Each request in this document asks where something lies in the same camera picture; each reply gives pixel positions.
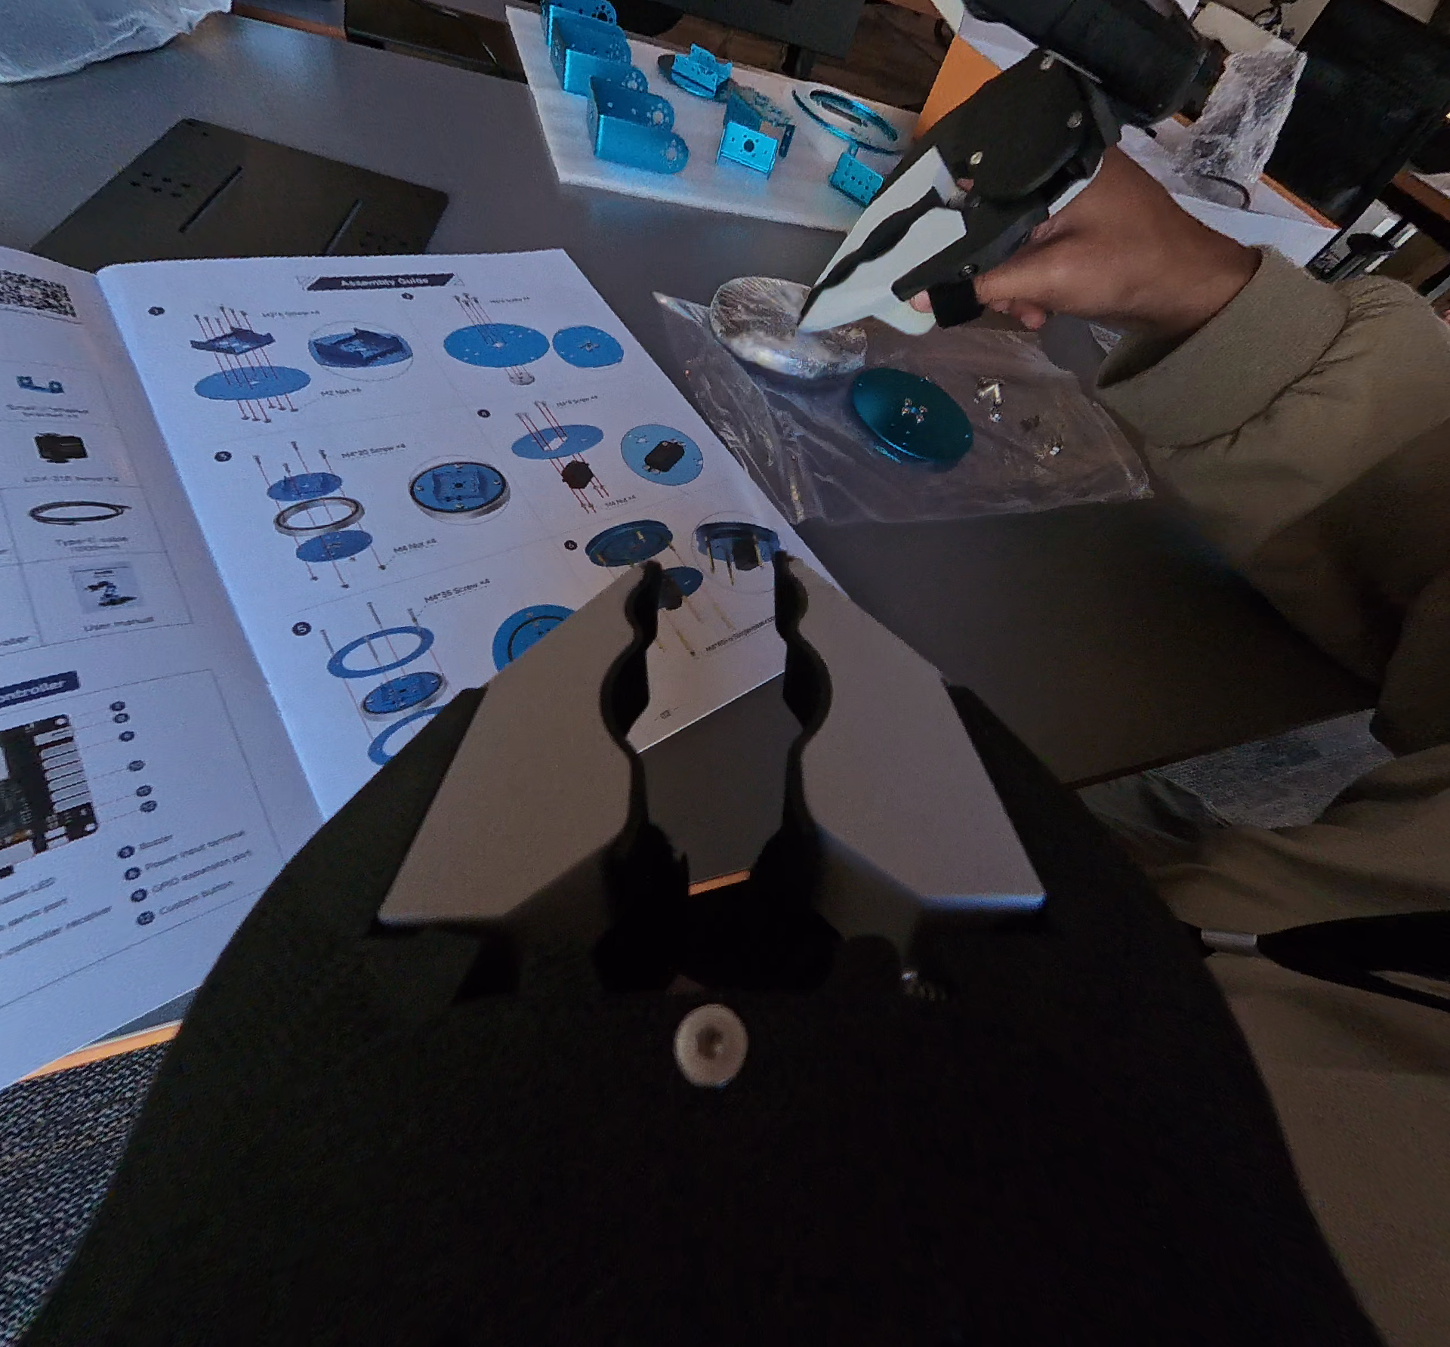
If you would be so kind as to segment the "black metal base plate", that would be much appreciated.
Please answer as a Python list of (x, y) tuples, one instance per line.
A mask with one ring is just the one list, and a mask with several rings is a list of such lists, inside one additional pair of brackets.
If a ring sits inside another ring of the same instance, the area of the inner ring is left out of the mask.
[(32, 253), (99, 272), (207, 258), (426, 250), (446, 194), (200, 120), (183, 120), (40, 238)]

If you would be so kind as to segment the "bubble wrap packing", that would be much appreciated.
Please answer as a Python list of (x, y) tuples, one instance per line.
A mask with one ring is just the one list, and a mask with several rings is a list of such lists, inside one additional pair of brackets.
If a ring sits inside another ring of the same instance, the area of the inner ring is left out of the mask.
[(1277, 143), (1305, 54), (1284, 44), (1231, 53), (1198, 120), (1172, 160), (1189, 185), (1232, 186), (1248, 193)]

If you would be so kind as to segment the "person's right hand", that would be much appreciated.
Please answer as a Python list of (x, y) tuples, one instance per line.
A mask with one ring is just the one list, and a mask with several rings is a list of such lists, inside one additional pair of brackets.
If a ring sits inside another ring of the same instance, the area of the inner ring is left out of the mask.
[(1175, 343), (1220, 314), (1259, 264), (1259, 250), (1206, 228), (1111, 148), (1096, 177), (972, 287), (984, 309), (1028, 329), (1068, 315)]

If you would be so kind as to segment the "assembly manual booklet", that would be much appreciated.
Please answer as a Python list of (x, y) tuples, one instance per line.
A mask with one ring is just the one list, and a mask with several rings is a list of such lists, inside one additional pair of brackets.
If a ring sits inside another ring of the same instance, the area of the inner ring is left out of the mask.
[(465, 688), (665, 570), (640, 750), (823, 563), (562, 250), (3, 250), (3, 1086), (193, 990)]

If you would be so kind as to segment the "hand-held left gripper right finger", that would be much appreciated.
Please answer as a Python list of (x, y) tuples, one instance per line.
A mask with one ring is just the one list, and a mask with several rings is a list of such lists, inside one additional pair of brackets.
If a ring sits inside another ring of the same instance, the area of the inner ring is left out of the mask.
[(946, 986), (963, 931), (1032, 916), (1045, 889), (941, 672), (803, 559), (776, 554), (773, 577), (800, 731), (749, 888), (773, 930), (885, 939)]

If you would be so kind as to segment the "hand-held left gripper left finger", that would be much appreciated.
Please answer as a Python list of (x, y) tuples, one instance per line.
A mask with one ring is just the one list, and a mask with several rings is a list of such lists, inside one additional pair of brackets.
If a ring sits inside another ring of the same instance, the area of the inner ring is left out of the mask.
[(381, 925), (469, 930), (516, 962), (581, 950), (609, 987), (679, 975), (683, 860), (628, 742), (660, 591), (656, 562), (628, 568), (490, 681)]

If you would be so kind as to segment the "black chair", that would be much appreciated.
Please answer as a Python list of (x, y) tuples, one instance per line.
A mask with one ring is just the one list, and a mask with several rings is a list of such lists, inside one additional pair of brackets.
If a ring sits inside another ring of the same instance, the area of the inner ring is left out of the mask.
[(1298, 50), (1267, 174), (1344, 228), (1440, 127), (1448, 44), (1386, 0), (1329, 0)]

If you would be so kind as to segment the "person's right forearm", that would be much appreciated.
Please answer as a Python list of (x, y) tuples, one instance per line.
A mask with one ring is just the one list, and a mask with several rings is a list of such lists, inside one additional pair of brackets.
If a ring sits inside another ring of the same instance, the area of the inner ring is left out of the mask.
[(1420, 295), (1262, 250), (1186, 342), (1121, 340), (1099, 394), (1296, 630), (1384, 711), (1446, 722), (1448, 332)]

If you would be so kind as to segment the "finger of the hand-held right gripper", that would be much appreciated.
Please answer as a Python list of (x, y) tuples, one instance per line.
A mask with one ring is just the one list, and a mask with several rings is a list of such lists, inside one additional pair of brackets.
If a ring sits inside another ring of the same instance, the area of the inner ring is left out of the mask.
[(933, 287), (970, 278), (955, 248), (967, 238), (964, 216), (952, 208), (908, 210), (890, 216), (856, 250), (825, 273), (806, 301), (806, 331), (817, 334), (877, 321), (904, 335), (922, 335), (933, 315), (910, 300)]
[[(950, 200), (955, 194), (956, 185), (944, 160), (938, 152), (924, 152), (916, 160), (910, 162), (902, 172), (891, 177), (880, 189), (879, 196), (866, 207), (865, 213), (848, 233), (840, 250), (832, 258), (831, 266), (818, 279), (828, 273), (843, 255), (849, 255), (856, 250), (890, 216), (908, 210), (952, 208)], [(806, 326), (806, 303), (801, 309), (798, 324)]]

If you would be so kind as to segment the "large clear plastic bag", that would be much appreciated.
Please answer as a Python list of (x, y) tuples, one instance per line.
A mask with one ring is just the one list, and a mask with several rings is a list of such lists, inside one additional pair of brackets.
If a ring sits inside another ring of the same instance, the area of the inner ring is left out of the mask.
[(1006, 459), (973, 432), (969, 455), (936, 470), (876, 450), (849, 405), (849, 377), (804, 380), (752, 371), (713, 335), (705, 306), (665, 293), (656, 293), (656, 301), (683, 394), (792, 523), (947, 522), (1150, 495), (1149, 473), (1110, 414), (1031, 335), (978, 324), (918, 338), (880, 326), (865, 329), (866, 366), (928, 377), (967, 416), (980, 377), (1020, 379), (1057, 393), (1063, 441), (1057, 458), (1045, 464)]

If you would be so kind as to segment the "orange cardboard box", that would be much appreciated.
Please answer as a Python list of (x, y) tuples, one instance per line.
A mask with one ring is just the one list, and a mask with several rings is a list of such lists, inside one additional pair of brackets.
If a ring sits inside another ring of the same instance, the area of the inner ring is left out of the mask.
[[(998, 72), (1022, 61), (1032, 48), (1034, 44), (1012, 28), (984, 20), (964, 8), (927, 95), (916, 135), (921, 137), (950, 109), (978, 92)], [(1236, 189), (1220, 180), (1177, 174), (1170, 157), (1178, 152), (1187, 132), (1186, 123), (1177, 117), (1153, 124), (1150, 132), (1124, 127), (1122, 148), (1209, 225), (1218, 219), (1228, 220), (1231, 213), (1254, 213), (1271, 216), (1277, 225), (1315, 230), (1318, 247), (1327, 242), (1332, 222), (1271, 177), (1260, 175), (1251, 188)]]

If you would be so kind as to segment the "white foam sheet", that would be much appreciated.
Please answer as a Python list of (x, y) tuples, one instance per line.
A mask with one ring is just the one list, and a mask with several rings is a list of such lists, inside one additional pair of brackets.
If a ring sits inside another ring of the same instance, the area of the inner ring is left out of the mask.
[(860, 214), (859, 205), (828, 183), (845, 146), (794, 103), (800, 82), (769, 70), (733, 68), (736, 79), (776, 101), (795, 124), (787, 157), (775, 165), (770, 177), (763, 177), (736, 163), (716, 162), (724, 107), (669, 85), (659, 70), (662, 48), (631, 37), (637, 65), (646, 73), (651, 92), (671, 103), (674, 129), (688, 148), (688, 162), (679, 175), (654, 174), (592, 155), (587, 101), (561, 90), (538, 14), (510, 6), (505, 17), (561, 183), (839, 234)]

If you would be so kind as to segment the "group of blue metal brackets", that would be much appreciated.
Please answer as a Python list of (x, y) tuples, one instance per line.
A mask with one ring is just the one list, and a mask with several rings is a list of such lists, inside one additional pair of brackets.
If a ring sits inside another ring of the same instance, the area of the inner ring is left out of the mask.
[[(674, 110), (652, 93), (607, 0), (541, 0), (541, 27), (562, 92), (587, 99), (595, 158), (676, 175), (688, 160)], [(718, 162), (769, 175), (784, 160), (794, 123), (764, 92), (732, 75), (702, 47), (660, 58), (662, 75), (680, 92), (724, 106)]]

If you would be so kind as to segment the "loose screws and nuts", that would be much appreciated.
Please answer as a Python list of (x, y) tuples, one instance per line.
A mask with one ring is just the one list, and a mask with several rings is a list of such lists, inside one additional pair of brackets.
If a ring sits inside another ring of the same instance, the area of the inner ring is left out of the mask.
[(981, 442), (1003, 458), (1045, 464), (1060, 455), (1057, 393), (1026, 380), (980, 377), (972, 387), (969, 418)]

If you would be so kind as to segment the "blue round metal disc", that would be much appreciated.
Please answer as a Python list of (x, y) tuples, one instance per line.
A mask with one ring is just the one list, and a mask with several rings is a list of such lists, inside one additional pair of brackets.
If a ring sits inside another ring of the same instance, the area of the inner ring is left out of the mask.
[(849, 399), (876, 450), (893, 461), (946, 470), (972, 449), (967, 413), (928, 377), (871, 366), (854, 377)]

